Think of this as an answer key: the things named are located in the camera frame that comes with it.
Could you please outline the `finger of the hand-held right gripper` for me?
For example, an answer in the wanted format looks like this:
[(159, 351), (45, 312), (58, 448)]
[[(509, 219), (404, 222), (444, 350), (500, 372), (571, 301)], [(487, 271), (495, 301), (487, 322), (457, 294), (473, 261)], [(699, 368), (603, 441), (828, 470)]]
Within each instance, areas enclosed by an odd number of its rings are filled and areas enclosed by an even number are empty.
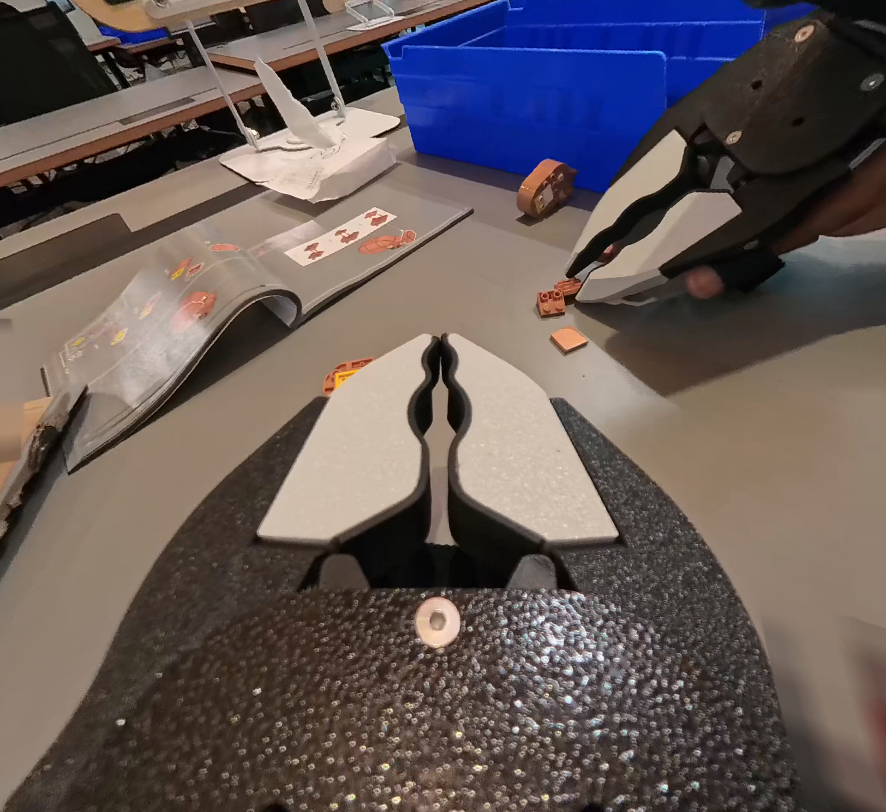
[(725, 191), (694, 191), (682, 197), (659, 224), (629, 244), (608, 264), (589, 272), (576, 296), (580, 304), (624, 304), (628, 297), (664, 285), (665, 264), (740, 215)]
[(623, 173), (594, 207), (575, 243), (566, 275), (575, 277), (655, 210), (668, 208), (695, 183), (694, 150), (671, 130)]

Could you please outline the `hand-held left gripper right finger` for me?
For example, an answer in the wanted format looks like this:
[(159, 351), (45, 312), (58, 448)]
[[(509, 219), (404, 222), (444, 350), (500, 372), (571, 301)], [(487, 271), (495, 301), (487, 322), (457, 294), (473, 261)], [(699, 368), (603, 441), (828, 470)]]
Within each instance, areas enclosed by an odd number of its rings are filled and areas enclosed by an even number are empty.
[(441, 343), (456, 430), (451, 524), (464, 503), (469, 529), (503, 530), (509, 541), (616, 541), (615, 522), (544, 389), (460, 334)]

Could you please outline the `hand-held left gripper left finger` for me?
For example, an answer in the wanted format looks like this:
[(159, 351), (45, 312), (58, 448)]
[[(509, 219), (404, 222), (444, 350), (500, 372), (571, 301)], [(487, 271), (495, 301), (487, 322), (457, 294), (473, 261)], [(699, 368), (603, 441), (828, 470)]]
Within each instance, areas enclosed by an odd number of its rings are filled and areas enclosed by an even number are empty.
[(432, 388), (432, 334), (419, 334), (334, 390), (257, 530), (270, 543), (331, 547), (420, 490), (419, 395)]

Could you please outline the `person's right hand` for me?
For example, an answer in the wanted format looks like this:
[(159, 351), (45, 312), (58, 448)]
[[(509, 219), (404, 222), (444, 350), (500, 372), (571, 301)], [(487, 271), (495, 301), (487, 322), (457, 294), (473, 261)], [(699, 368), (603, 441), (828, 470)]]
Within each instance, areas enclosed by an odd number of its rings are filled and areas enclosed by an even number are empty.
[(698, 266), (684, 276), (688, 293), (701, 300), (724, 293), (747, 294), (784, 266), (781, 256), (821, 238), (847, 238), (885, 227), (885, 146), (880, 145), (852, 172), (846, 183), (831, 189), (792, 230), (767, 247), (768, 257)]

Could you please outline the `orange and brown toy brick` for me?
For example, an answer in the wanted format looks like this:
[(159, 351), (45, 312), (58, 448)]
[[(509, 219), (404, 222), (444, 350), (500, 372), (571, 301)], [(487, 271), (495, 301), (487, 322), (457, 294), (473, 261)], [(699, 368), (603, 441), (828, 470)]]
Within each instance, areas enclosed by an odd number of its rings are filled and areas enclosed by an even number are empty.
[(375, 358), (360, 358), (345, 361), (330, 370), (323, 380), (323, 395), (328, 397), (345, 381), (355, 375), (361, 368), (374, 362)]

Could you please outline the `brown toy brick model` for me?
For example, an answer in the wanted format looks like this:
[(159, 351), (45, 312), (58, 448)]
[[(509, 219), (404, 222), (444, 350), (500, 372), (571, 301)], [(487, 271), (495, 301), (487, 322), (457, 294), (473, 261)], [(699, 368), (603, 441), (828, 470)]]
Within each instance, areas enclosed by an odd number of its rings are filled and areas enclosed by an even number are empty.
[(569, 164), (547, 158), (524, 179), (516, 195), (517, 209), (532, 219), (543, 219), (571, 197), (578, 172)]

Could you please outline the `blue plastic bin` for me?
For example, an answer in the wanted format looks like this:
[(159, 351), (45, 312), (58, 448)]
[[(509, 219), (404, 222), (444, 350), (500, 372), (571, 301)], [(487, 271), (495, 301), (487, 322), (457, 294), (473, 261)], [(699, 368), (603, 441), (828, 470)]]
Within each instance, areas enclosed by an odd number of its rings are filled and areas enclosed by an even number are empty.
[(659, 53), (671, 107), (765, 31), (766, 14), (742, 0), (509, 0), (497, 43)]
[(668, 57), (522, 12), (497, 0), (383, 45), (415, 150), (521, 175), (553, 159), (602, 192), (666, 109)]

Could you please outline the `open instruction booklet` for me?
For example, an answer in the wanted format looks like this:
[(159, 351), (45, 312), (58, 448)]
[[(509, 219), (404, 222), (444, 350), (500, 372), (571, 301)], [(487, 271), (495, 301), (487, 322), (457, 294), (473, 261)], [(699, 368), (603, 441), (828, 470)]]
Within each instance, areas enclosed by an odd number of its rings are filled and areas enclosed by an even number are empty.
[(150, 419), (245, 310), (264, 306), (297, 328), (472, 211), (423, 200), (417, 209), (372, 206), (250, 247), (209, 222), (181, 231), (42, 367), (50, 395), (72, 406), (67, 473)]

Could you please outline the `crumpled white plastic bag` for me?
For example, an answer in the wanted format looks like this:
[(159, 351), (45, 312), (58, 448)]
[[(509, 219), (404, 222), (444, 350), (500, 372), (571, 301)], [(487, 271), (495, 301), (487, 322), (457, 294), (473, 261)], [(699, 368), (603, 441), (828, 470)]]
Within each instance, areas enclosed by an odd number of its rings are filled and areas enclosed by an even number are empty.
[(263, 61), (255, 69), (285, 128), (221, 156), (250, 182), (311, 203), (348, 197), (386, 172), (396, 154), (386, 138), (400, 119), (366, 109), (316, 118)]

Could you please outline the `white plastic tray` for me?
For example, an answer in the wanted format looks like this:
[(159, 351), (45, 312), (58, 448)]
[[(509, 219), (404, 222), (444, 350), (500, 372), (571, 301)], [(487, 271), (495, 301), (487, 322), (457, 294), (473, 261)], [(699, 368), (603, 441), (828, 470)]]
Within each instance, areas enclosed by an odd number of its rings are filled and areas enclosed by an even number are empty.
[(353, 32), (377, 30), (404, 19), (403, 15), (382, 0), (348, 0), (343, 9), (351, 20), (347, 30)]

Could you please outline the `black office chair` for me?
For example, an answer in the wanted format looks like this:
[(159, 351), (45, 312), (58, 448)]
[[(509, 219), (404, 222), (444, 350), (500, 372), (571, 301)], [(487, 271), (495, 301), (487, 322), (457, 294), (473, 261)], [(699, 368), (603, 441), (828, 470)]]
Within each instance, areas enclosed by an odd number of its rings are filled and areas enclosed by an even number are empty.
[(1, 4), (1, 125), (65, 109), (117, 88), (60, 8)]

